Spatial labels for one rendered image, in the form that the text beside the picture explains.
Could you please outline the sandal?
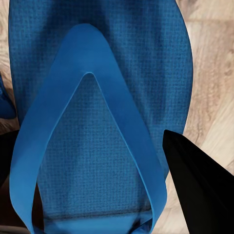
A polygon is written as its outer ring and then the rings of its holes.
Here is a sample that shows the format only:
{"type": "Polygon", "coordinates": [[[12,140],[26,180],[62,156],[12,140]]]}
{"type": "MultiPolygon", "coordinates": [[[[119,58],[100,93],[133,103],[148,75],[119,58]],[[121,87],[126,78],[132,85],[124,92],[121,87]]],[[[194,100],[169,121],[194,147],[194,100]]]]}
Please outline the sandal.
{"type": "Polygon", "coordinates": [[[193,88],[176,0],[10,0],[8,47],[9,192],[30,233],[151,234],[167,203],[164,130],[183,135],[193,88]]]}
{"type": "Polygon", "coordinates": [[[9,99],[6,90],[4,89],[0,74],[0,118],[15,119],[17,117],[16,108],[9,99]]]}

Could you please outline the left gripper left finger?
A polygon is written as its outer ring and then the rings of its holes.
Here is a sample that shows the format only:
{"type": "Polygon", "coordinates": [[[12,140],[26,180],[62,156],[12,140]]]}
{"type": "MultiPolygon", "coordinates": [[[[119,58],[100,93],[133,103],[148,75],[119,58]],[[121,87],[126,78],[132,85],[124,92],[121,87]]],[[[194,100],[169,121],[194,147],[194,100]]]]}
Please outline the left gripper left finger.
{"type": "Polygon", "coordinates": [[[0,188],[10,174],[13,149],[19,130],[0,134],[0,188]]]}

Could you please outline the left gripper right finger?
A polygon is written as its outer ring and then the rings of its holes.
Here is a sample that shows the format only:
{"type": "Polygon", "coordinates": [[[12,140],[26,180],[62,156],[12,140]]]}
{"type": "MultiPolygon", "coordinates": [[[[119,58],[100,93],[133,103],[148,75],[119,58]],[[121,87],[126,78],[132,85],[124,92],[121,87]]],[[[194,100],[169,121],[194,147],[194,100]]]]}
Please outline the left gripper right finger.
{"type": "Polygon", "coordinates": [[[162,147],[189,234],[234,234],[234,176],[184,135],[164,130],[162,147]]]}

